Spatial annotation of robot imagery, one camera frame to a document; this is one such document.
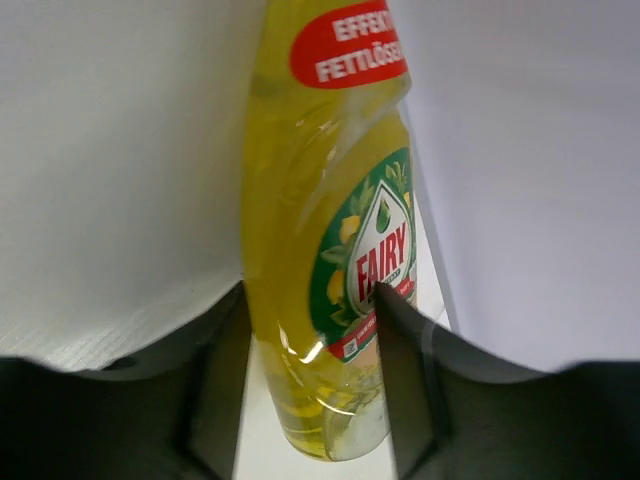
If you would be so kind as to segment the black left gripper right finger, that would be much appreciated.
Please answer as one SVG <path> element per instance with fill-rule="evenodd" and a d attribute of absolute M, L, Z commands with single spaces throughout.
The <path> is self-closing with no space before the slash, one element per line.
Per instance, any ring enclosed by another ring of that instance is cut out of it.
<path fill-rule="evenodd" d="M 639 365 L 545 373 L 499 358 L 374 291 L 381 367 L 402 479 L 635 479 Z"/>

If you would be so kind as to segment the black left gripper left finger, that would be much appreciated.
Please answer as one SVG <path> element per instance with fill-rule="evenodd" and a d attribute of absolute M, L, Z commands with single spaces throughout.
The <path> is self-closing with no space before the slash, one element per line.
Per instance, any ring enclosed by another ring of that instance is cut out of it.
<path fill-rule="evenodd" d="M 5 479 L 229 479 L 251 328 L 244 289 L 100 370 L 1 360 Z"/>

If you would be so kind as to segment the yellow dish soap bottle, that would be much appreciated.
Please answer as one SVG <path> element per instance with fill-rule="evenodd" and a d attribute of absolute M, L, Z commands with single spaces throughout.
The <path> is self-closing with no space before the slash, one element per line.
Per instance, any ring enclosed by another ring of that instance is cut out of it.
<path fill-rule="evenodd" d="M 290 444 L 342 462 L 389 427 L 374 290 L 417 290 L 411 86 L 384 1 L 271 1 L 251 80 L 244 284 Z"/>

